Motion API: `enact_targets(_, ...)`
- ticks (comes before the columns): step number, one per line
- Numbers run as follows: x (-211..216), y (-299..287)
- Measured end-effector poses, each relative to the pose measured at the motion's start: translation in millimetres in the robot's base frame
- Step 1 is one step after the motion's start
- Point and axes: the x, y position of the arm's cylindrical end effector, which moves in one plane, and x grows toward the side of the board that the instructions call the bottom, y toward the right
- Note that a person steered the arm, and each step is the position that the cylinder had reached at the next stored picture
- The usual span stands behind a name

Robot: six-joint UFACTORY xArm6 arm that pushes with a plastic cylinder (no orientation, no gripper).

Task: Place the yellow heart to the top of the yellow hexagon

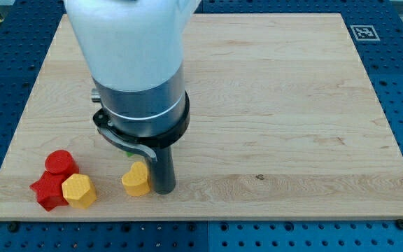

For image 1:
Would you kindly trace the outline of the grey cylinder tool flange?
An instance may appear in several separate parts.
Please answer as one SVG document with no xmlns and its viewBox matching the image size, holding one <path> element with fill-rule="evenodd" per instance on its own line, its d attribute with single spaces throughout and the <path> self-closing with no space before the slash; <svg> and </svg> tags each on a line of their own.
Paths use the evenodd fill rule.
<svg viewBox="0 0 403 252">
<path fill-rule="evenodd" d="M 190 121 L 183 75 L 184 66 L 180 65 L 171 78 L 139 91 L 108 87 L 94 79 L 101 109 L 93 121 L 99 133 L 128 152 L 139 145 L 170 147 L 184 135 Z"/>
</svg>

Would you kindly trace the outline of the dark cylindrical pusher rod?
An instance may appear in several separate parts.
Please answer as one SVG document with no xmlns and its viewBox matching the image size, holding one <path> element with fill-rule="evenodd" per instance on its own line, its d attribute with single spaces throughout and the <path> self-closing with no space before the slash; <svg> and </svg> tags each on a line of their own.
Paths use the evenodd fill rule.
<svg viewBox="0 0 403 252">
<path fill-rule="evenodd" d="M 147 159 L 152 188 L 158 194 L 169 194 L 176 186 L 171 148 L 152 148 L 152 150 L 155 159 Z"/>
</svg>

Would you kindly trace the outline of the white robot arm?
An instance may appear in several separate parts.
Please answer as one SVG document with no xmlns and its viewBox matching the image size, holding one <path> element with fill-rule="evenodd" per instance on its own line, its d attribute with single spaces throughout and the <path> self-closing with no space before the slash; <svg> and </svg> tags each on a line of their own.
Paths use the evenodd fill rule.
<svg viewBox="0 0 403 252">
<path fill-rule="evenodd" d="M 111 144 L 144 156 L 153 190 L 176 185 L 171 146 L 188 128 L 183 30 L 192 0 L 66 0 L 101 104 L 93 121 Z"/>
</svg>

